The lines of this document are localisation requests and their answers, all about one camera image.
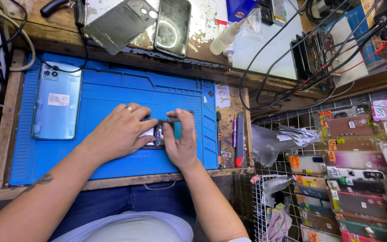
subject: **white paper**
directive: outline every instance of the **white paper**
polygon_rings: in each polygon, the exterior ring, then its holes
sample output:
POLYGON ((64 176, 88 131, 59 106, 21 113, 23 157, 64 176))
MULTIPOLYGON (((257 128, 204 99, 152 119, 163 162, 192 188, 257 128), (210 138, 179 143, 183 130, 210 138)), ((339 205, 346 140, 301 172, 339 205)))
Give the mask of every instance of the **white paper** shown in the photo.
POLYGON ((68 107, 70 104, 70 95, 49 93, 47 105, 68 107))
POLYGON ((216 82, 215 85, 216 106, 220 108, 228 108, 231 106, 229 100, 229 87, 224 82, 216 82))

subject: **glue bottle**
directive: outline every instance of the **glue bottle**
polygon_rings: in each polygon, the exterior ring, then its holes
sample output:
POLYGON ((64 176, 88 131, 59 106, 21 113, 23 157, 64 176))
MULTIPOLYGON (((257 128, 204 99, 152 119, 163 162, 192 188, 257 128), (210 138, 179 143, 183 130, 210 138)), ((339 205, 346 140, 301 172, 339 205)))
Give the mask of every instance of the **glue bottle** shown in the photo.
POLYGON ((240 32, 241 25, 245 20, 246 18, 242 19, 240 22, 234 22, 231 26, 220 32, 217 38, 212 42, 212 44, 210 44, 210 51, 213 55, 220 55, 220 53, 222 53, 225 48, 227 48, 228 45, 235 40, 235 36, 240 32))

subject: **blue box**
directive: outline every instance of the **blue box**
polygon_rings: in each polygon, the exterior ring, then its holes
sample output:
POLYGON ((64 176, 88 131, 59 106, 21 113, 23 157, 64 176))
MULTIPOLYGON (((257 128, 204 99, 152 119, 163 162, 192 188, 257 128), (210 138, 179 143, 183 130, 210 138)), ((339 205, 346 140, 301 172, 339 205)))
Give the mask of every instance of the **blue box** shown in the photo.
POLYGON ((228 10, 228 21, 240 22, 249 15, 259 0, 226 0, 228 10))
MULTIPOLYGON (((84 59, 44 53, 46 61, 82 65, 84 59)), ((17 128, 10 185, 32 184, 81 143, 100 121, 119 104, 136 102, 152 110, 152 117, 165 119, 166 112, 182 108, 195 112, 198 135, 197 156, 206 169, 218 168, 215 84, 191 78, 124 65, 89 60, 83 69, 82 90, 74 140, 33 140, 30 137, 40 60, 25 76, 19 125, 17 128)), ((180 123, 175 123, 180 137, 180 123)), ((107 162, 91 179, 179 172, 164 150, 140 149, 107 162)))

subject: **disassembled phone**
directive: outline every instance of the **disassembled phone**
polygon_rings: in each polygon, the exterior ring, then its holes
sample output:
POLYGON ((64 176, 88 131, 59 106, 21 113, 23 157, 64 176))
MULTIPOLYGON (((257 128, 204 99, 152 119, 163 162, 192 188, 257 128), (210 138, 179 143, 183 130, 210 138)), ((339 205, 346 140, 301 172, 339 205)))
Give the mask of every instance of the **disassembled phone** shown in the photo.
MULTIPOLYGON (((164 141, 164 122, 163 120, 158 120, 158 125, 153 127, 152 129, 148 130, 144 134, 140 135, 145 136, 145 135, 152 135, 155 136, 156 140, 150 143, 147 143, 145 146, 142 147, 142 149, 165 149, 165 141, 164 141)), ((174 130, 174 123, 169 123, 174 130)))

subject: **smartphone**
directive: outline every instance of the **smartphone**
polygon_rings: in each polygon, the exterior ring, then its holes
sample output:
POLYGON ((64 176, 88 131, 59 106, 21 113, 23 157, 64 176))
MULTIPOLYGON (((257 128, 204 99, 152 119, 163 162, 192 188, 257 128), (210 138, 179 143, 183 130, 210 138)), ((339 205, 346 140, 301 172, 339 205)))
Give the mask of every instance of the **smartphone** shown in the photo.
POLYGON ((34 140, 73 140, 83 71, 67 73, 54 69, 75 71, 76 66, 55 62, 41 63, 35 97, 31 138, 34 140))
POLYGON ((186 58, 190 22, 189 1, 161 0, 154 41, 155 50, 175 58, 186 58))

